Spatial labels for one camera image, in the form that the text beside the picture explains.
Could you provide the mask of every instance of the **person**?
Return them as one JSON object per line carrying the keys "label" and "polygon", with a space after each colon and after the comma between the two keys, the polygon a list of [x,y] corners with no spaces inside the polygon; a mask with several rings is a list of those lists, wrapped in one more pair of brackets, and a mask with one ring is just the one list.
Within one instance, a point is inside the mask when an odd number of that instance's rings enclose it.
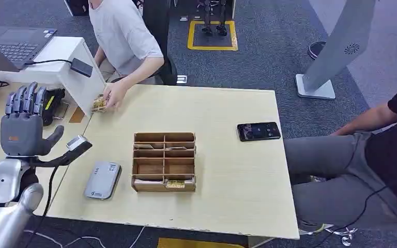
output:
{"label": "person", "polygon": [[[397,227],[397,94],[330,136],[288,139],[284,146],[301,230],[352,222]],[[327,180],[302,180],[306,176]]]}
{"label": "person", "polygon": [[124,76],[103,93],[107,108],[114,107],[128,89],[163,65],[163,55],[132,0],[89,0],[89,16],[99,44],[97,66],[108,60]]}

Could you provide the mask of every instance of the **light wood tabletop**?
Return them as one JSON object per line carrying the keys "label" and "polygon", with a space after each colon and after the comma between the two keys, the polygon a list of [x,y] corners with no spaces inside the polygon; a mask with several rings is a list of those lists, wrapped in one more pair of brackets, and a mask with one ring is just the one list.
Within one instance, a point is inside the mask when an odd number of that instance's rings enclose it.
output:
{"label": "light wood tabletop", "polygon": [[[16,91],[22,84],[19,83],[10,83],[9,86],[0,88],[0,125],[1,125],[1,118],[4,116],[4,109],[5,109],[5,104],[7,101],[7,96],[10,92]],[[73,103],[69,107],[69,110],[63,120],[55,120],[53,123],[48,126],[43,128],[43,137],[47,138],[57,127],[58,125],[63,125],[65,127],[65,132],[63,134],[63,137],[60,139],[59,142],[54,146],[54,148],[51,150],[51,152],[47,156],[40,157],[41,160],[43,161],[48,161],[55,159],[56,157],[59,157],[63,155],[67,151],[66,148],[66,143],[69,142],[72,138],[76,137],[78,134],[83,134],[87,124],[89,123],[89,118],[88,117],[83,117],[81,123],[69,123],[69,119],[71,118],[72,114],[74,113],[76,109],[76,105]],[[2,151],[1,144],[0,144],[0,160],[5,158],[5,154]],[[54,181],[52,184],[52,197],[54,197],[55,192],[58,189],[58,186],[60,185],[63,176],[65,175],[65,172],[67,170],[67,166],[61,166],[58,170],[57,173],[55,174]],[[37,215],[41,215],[44,211],[46,201],[47,201],[47,196],[48,196],[48,183],[50,179],[50,175],[52,172],[52,168],[37,168],[36,169],[36,175],[39,178],[40,184],[43,186],[43,198],[42,201],[37,208],[37,210],[34,212]]]}
{"label": "light wood tabletop", "polygon": [[[48,216],[297,239],[282,139],[240,142],[236,131],[267,121],[280,124],[274,91],[135,85],[116,111],[92,116],[93,147],[69,166]],[[194,132],[196,191],[137,193],[135,132]],[[96,161],[123,169],[106,200],[83,195]]]}

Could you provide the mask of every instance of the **white t-shirt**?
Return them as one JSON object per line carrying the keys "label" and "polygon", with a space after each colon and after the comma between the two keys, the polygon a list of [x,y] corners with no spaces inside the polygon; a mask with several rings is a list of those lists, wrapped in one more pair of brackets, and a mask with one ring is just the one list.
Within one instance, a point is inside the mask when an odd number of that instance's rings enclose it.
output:
{"label": "white t-shirt", "polygon": [[146,57],[163,57],[132,0],[103,0],[96,9],[90,6],[95,37],[119,74],[131,74]]}

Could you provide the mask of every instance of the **gray power bank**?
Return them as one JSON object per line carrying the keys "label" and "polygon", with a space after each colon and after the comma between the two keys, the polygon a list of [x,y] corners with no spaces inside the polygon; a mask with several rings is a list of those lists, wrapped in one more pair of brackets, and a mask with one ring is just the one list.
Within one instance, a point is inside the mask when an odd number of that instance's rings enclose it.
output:
{"label": "gray power bank", "polygon": [[90,198],[107,199],[112,196],[121,166],[111,162],[97,162],[87,181],[84,195]]}

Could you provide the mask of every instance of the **small package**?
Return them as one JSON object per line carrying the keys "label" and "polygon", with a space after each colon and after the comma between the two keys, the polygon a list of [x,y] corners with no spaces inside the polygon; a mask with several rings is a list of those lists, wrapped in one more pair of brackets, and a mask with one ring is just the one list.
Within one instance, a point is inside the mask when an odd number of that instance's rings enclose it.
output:
{"label": "small package", "polygon": [[103,99],[103,95],[99,95],[97,99],[94,100],[94,105],[92,106],[92,112],[104,112],[107,105],[107,100]]}

